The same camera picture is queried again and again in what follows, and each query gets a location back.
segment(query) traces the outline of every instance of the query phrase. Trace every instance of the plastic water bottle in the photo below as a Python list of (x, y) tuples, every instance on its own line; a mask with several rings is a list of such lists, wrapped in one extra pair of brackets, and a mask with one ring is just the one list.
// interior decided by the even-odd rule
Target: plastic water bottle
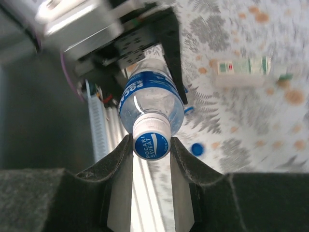
[(158, 160), (168, 154), (184, 109), (163, 61), (145, 59), (137, 64), (119, 102), (119, 114), (126, 131), (133, 134), (139, 157)]

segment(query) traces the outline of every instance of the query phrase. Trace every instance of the floral tablecloth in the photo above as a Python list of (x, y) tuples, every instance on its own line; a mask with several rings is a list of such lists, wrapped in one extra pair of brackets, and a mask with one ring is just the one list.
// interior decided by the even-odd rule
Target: floral tablecloth
[[(181, 22), (183, 78), (195, 111), (177, 134), (222, 172), (309, 171), (309, 0), (162, 0)], [(162, 58), (160, 46), (148, 57)], [(218, 89), (216, 59), (269, 56), (295, 73), (262, 88)], [(150, 162), (167, 231), (175, 231), (169, 157)]]

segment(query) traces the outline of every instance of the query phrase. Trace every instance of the patterned fabric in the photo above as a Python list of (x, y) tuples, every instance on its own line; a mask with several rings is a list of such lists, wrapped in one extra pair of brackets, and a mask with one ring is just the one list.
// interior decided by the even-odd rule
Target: patterned fabric
[[(309, 170), (309, 0), (162, 0), (181, 23), (189, 104), (177, 137), (222, 172)], [(162, 58), (160, 46), (146, 52)], [(295, 73), (262, 88), (218, 89), (216, 59), (269, 56)], [(167, 231), (175, 231), (169, 157), (150, 162)]]

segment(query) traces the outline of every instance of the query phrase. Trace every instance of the blue bottle label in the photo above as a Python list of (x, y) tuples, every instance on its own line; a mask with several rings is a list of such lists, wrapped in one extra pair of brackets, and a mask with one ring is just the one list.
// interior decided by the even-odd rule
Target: blue bottle label
[(166, 89), (173, 93), (182, 102), (174, 83), (168, 77), (157, 72), (146, 71), (135, 74), (129, 79), (119, 102), (119, 112), (121, 112), (123, 103), (133, 93), (140, 89), (151, 87)]
[(158, 133), (145, 133), (135, 142), (136, 153), (146, 160), (157, 160), (169, 152), (169, 141)]

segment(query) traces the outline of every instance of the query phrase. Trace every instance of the pocari sweat logo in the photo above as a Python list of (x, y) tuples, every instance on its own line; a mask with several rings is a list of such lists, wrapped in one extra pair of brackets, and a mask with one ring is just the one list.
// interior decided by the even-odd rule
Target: pocari sweat logo
[(135, 142), (135, 151), (146, 160), (157, 160), (169, 150), (168, 140), (159, 133), (145, 133)]

